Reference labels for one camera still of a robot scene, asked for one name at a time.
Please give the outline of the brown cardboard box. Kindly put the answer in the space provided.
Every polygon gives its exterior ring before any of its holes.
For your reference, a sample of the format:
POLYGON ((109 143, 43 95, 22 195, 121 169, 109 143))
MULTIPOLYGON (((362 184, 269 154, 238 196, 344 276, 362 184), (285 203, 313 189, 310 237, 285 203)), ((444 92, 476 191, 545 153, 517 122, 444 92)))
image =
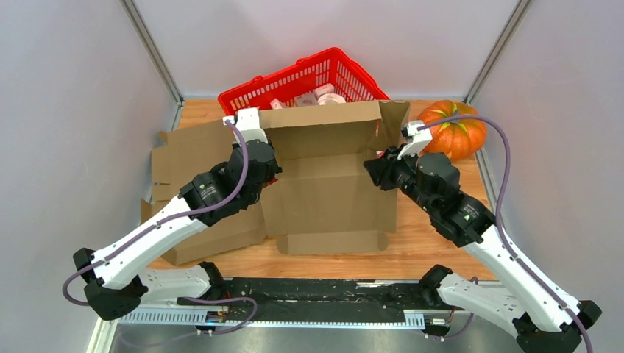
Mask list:
POLYGON ((260 124, 282 171, 260 197, 267 235, 286 255, 379 252, 397 228, 397 192, 364 162, 401 141, 407 101, 264 110, 260 124))

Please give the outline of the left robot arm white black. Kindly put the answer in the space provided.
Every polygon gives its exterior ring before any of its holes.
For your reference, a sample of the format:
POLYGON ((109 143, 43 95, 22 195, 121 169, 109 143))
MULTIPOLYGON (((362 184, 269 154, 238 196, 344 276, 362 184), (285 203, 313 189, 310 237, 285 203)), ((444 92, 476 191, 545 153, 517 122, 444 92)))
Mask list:
POLYGON ((85 280, 87 305, 110 321, 140 304, 218 304, 225 286, 213 263, 165 271, 147 266, 178 243, 257 203, 281 171, 270 143, 236 143, 227 162, 195 176, 134 231, 104 249, 76 251, 74 264, 85 280))

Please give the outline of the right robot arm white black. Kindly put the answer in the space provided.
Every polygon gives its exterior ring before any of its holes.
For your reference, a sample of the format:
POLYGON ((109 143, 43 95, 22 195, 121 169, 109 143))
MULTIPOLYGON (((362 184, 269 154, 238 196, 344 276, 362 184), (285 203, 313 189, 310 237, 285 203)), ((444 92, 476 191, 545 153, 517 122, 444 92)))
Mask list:
POLYGON ((527 260, 497 228, 493 212, 460 189, 459 170, 444 154, 402 157, 391 147, 364 168, 380 189, 411 199, 440 235, 484 264, 507 290, 502 295, 435 265, 419 281, 423 304, 468 310, 506 331, 524 352, 574 352, 584 342, 601 309, 566 293, 527 260))

